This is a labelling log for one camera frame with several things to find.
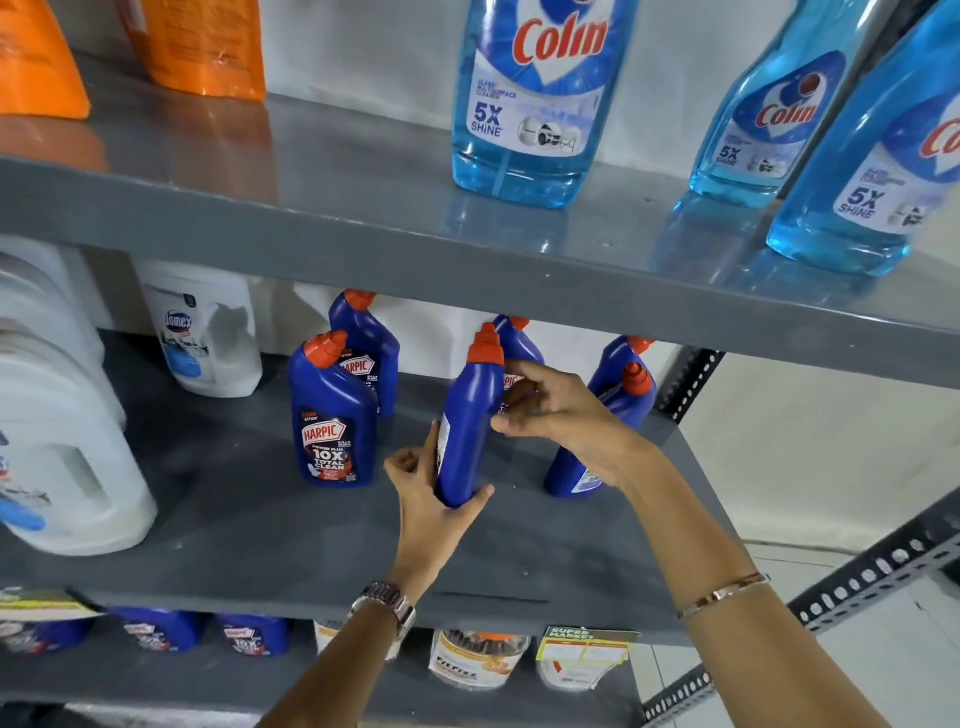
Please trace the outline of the large white detergent jug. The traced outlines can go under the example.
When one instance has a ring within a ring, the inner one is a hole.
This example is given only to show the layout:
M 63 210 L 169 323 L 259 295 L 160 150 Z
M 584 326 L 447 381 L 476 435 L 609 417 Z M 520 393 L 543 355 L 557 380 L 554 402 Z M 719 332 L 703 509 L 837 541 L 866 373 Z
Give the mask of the large white detergent jug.
M 0 525 L 57 556 L 133 549 L 159 515 L 124 408 L 87 353 L 0 331 Z
M 0 331 L 34 335 L 62 350 L 89 376 L 122 430 L 126 412 L 104 370 L 106 349 L 54 244 L 0 234 Z

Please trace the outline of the blue glass cleaner bottle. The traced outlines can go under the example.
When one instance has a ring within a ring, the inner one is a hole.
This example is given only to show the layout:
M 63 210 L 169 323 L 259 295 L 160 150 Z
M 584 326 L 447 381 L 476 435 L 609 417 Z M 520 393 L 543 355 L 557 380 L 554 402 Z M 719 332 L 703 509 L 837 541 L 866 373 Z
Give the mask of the blue glass cleaner bottle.
M 471 0 L 453 105 L 464 190 L 567 208 L 593 166 L 641 0 Z
M 780 194 L 846 80 L 880 0 L 796 0 L 727 91 L 688 189 L 760 210 Z
M 960 184 L 960 0 L 938 0 L 859 82 L 769 227 L 816 268 L 880 277 Z

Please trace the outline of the orange refill pouch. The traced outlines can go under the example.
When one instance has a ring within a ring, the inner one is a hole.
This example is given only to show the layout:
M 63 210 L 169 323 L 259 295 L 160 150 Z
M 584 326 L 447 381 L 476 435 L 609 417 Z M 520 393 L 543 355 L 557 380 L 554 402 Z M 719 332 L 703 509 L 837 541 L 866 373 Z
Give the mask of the orange refill pouch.
M 0 116 L 85 120 L 91 103 L 46 0 L 0 0 Z
M 162 88 L 261 103 L 258 0 L 113 0 L 134 54 Z

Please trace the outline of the white jar orange label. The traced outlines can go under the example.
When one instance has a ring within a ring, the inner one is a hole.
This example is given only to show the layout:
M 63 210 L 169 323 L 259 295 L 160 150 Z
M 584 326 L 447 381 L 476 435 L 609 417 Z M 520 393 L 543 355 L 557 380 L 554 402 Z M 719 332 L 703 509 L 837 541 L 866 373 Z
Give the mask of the white jar orange label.
M 460 690 L 499 690 L 506 686 L 531 644 L 529 636 L 438 629 L 433 636 L 429 671 Z

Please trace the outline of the person's left hand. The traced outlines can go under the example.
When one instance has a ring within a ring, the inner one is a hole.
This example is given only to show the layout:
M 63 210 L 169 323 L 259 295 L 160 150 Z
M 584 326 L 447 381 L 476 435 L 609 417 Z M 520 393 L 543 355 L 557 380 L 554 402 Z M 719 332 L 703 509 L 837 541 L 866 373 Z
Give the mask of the person's left hand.
M 423 446 L 402 448 L 383 464 L 397 492 L 400 514 L 396 555 L 386 581 L 414 604 L 435 583 L 471 527 L 451 524 L 453 508 L 435 494 L 439 429 L 433 420 Z

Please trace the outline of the silver wristwatch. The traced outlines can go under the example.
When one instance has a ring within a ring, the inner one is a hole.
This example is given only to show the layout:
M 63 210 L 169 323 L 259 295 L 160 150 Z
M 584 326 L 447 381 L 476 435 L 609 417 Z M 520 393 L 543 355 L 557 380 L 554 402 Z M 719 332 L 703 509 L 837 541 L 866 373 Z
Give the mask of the silver wristwatch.
M 364 606 L 369 604 L 382 606 L 392 614 L 397 622 L 394 641 L 402 643 L 417 619 L 417 609 L 410 598 L 394 584 L 380 580 L 372 581 L 351 605 L 347 620 L 352 620 Z

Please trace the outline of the blue toilet cleaner bottle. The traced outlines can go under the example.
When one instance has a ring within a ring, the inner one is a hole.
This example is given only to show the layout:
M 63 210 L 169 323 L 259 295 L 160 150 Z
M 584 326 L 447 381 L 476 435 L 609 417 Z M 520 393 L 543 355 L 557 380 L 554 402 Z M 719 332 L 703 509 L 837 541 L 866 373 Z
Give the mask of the blue toilet cleaner bottle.
M 259 614 L 214 613 L 222 636 L 246 657 L 279 657 L 289 650 L 291 621 Z
M 339 363 L 376 395 L 377 413 L 394 415 L 398 399 L 401 344 L 371 312 L 376 293 L 346 289 L 333 301 L 328 320 L 345 334 Z
M 170 611 L 138 607 L 111 606 L 107 612 L 119 619 L 127 636 L 141 650 L 182 653 L 201 643 L 207 617 L 191 611 Z
M 71 650 L 86 639 L 97 621 L 96 617 L 63 621 L 0 621 L 0 647 L 21 656 Z
M 545 363 L 545 358 L 540 349 L 533 343 L 529 336 L 524 332 L 530 321 L 522 317 L 510 317 L 503 314 L 496 316 L 493 321 L 498 338 L 498 347 L 500 359 L 535 361 L 540 364 Z M 497 399 L 498 408 L 490 408 L 487 414 L 493 416 L 505 411 L 506 394 L 514 388 L 517 382 L 523 380 L 523 376 L 517 373 L 506 372 L 503 375 L 502 393 Z
M 645 368 L 644 355 L 657 341 L 641 336 L 621 335 L 604 349 L 597 369 L 587 384 L 587 389 L 597 398 L 601 398 L 622 380 L 623 370 L 630 363 Z
M 378 400 L 342 367 L 347 343 L 342 330 L 305 341 L 290 358 L 287 377 L 301 475 L 317 487 L 354 490 L 376 476 Z
M 504 363 L 497 329 L 484 322 L 448 388 L 439 423 L 435 492 L 449 508 L 474 496 L 490 420 L 503 397 Z
M 613 378 L 600 384 L 593 393 L 622 424 L 637 431 L 656 401 L 654 376 L 638 360 L 616 366 L 611 372 Z M 553 497 L 571 498 L 585 496 L 604 484 L 599 475 L 569 450 L 561 448 L 547 472 L 544 488 Z

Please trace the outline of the person's right forearm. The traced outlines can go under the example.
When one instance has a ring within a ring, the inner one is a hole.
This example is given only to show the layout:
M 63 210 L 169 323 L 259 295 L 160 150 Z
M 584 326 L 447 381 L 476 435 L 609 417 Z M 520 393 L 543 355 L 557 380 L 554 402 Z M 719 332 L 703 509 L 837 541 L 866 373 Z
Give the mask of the person's right forearm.
M 661 451 L 620 489 L 735 728 L 891 728 Z

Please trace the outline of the white bottle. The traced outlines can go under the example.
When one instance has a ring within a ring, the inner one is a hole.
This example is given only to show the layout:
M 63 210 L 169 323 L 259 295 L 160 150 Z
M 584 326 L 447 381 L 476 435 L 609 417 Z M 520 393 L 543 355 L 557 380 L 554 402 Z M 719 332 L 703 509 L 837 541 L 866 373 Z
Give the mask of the white bottle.
M 330 646 L 336 636 L 341 633 L 344 624 L 345 622 L 343 620 L 325 619 L 313 621 L 314 637 L 318 655 L 322 654 Z M 399 637 L 392 643 L 390 650 L 385 657 L 386 663 L 395 661 L 400 656 L 404 640 L 405 637 Z

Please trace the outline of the person's left forearm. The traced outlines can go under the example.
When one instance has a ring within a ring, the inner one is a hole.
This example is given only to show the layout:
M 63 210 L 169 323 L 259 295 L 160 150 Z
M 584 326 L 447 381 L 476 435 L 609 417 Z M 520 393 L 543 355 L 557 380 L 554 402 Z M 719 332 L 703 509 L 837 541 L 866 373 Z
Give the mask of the person's left forearm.
M 401 631 L 396 611 L 363 599 L 256 728 L 356 728 Z

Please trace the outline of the small white bleach jug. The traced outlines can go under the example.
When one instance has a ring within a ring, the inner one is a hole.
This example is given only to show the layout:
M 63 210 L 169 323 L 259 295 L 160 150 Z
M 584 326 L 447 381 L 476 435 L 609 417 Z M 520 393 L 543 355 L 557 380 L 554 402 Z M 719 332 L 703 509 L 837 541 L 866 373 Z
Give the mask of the small white bleach jug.
M 246 276 L 143 257 L 132 265 L 179 386 L 213 399 L 253 394 L 263 367 Z

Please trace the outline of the perforated grey metal upright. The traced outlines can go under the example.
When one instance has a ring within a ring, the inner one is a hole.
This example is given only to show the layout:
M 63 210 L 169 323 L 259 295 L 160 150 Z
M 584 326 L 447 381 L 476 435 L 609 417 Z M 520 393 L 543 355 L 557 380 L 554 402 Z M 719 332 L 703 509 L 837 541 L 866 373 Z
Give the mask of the perforated grey metal upright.
M 822 635 L 956 562 L 960 562 L 960 486 L 787 606 L 807 631 Z M 712 674 L 699 664 L 642 704 L 636 728 L 663 728 L 714 693 Z
M 654 411 L 681 423 L 725 357 L 722 350 L 681 346 L 658 388 Z

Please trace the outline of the person's right hand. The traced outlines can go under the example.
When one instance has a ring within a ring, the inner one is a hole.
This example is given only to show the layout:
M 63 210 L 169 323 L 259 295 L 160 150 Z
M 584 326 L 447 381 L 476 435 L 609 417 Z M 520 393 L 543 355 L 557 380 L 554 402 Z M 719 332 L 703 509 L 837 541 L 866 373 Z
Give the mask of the person's right hand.
M 506 360 L 509 374 L 522 375 L 507 393 L 506 409 L 558 414 L 555 439 L 550 440 L 576 456 L 607 485 L 625 487 L 639 455 L 649 450 L 592 394 L 581 377 L 536 361 Z

